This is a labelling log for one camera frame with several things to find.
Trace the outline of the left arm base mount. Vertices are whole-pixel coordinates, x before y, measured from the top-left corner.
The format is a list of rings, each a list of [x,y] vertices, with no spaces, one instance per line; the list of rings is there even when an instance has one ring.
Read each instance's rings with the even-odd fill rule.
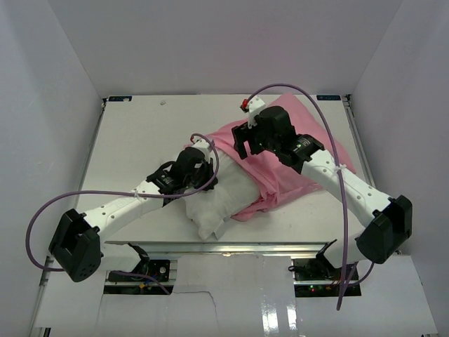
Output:
[[[104,294],[131,296],[169,296],[173,286],[165,286],[169,281],[170,261],[151,259],[139,246],[129,244],[140,257],[140,262],[130,272],[109,273]]]

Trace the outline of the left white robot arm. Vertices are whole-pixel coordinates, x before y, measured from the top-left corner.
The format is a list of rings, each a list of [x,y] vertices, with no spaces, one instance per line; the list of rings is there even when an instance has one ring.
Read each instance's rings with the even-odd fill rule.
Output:
[[[74,282],[82,282],[97,270],[125,272],[131,279],[147,275],[149,256],[133,244],[110,244],[109,238],[139,217],[156,211],[194,190],[211,190],[217,184],[217,157],[207,157],[187,147],[175,161],[161,165],[128,196],[96,209],[66,211],[56,228],[49,250]]]

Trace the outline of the white pillow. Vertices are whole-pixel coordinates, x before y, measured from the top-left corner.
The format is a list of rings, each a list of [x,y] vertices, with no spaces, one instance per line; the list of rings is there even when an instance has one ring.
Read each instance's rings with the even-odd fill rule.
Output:
[[[232,216],[252,205],[260,197],[254,180],[227,154],[218,150],[219,171],[213,189],[184,198],[186,214],[198,226],[202,240],[221,238]]]

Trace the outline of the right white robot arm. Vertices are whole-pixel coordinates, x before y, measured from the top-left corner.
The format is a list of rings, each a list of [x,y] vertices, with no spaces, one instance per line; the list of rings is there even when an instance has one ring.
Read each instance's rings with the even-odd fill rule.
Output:
[[[389,196],[338,164],[324,145],[309,134],[299,134],[288,113],[279,106],[258,112],[253,121],[232,129],[234,149],[241,159],[271,152],[297,174],[317,183],[356,216],[363,230],[334,239],[317,254],[316,269],[327,280],[345,264],[369,260],[383,264],[410,238],[413,205],[409,198]]]

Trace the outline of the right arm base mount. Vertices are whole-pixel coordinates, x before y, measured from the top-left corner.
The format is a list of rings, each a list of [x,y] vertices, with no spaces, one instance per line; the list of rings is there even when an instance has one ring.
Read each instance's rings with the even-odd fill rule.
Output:
[[[288,271],[293,276],[296,298],[337,298],[340,294],[341,269],[324,261],[323,252],[333,242],[326,242],[311,257],[293,256]]]

